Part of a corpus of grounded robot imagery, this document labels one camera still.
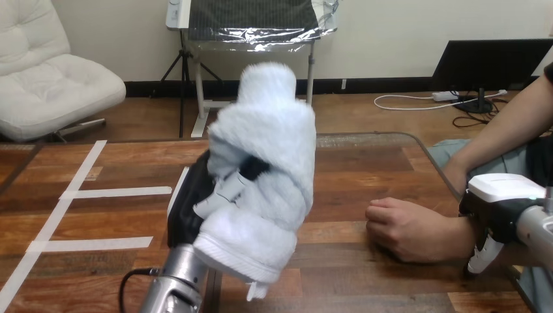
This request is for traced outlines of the person's hand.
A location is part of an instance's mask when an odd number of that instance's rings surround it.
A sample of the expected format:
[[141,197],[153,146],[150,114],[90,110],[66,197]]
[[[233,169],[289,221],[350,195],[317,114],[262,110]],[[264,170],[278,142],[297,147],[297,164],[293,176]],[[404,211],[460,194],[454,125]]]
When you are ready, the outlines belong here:
[[369,237],[406,262],[434,263],[463,257],[457,218],[395,198],[372,200],[365,211]]
[[467,165],[457,157],[452,157],[443,167],[443,173],[457,194],[463,194],[466,189]]

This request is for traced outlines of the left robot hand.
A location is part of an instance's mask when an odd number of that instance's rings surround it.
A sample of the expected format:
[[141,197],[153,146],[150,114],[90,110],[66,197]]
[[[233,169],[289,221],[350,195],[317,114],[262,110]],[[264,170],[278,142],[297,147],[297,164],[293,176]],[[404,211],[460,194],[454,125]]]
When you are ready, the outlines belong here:
[[250,155],[230,174],[216,178],[208,172],[209,158],[210,151],[205,151],[189,167],[177,188],[168,213],[167,244],[170,249],[191,245],[211,213],[234,203],[246,187],[270,168],[268,163]]

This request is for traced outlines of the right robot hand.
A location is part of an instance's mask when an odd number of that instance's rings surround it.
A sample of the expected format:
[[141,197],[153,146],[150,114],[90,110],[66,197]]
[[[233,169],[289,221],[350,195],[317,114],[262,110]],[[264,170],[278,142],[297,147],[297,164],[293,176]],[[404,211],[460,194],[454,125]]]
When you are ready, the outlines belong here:
[[490,173],[470,179],[459,213],[483,226],[483,238],[465,266],[471,276],[482,273],[504,246],[526,246],[542,265],[552,268],[552,180],[540,186],[522,175]]

